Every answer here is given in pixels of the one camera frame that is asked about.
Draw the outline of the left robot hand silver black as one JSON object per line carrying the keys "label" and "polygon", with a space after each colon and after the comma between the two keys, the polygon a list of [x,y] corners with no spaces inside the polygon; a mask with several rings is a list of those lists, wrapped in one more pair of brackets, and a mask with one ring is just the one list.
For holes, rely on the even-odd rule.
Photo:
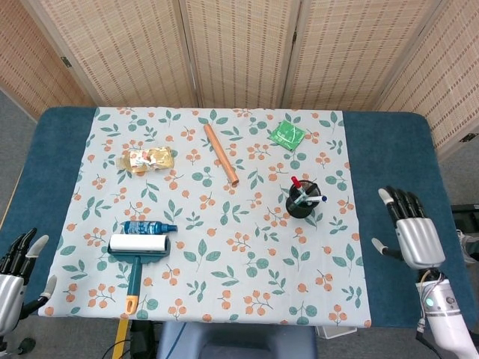
{"label": "left robot hand silver black", "polygon": [[37,228],[20,234],[1,257],[1,336],[15,329],[17,323],[44,306],[55,291],[57,277],[51,276],[38,298],[28,303],[24,297],[40,253],[49,241],[47,235],[34,240]]}

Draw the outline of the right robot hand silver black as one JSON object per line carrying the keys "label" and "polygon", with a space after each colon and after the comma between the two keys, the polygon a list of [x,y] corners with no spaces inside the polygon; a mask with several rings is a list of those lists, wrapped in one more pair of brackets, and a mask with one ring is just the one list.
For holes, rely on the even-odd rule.
{"label": "right robot hand silver black", "polygon": [[445,261],[436,226],[427,217],[419,198],[412,192],[404,192],[391,186],[378,189],[394,225],[400,248],[392,250],[377,238],[371,242],[383,256],[404,261],[411,269],[438,268]]}

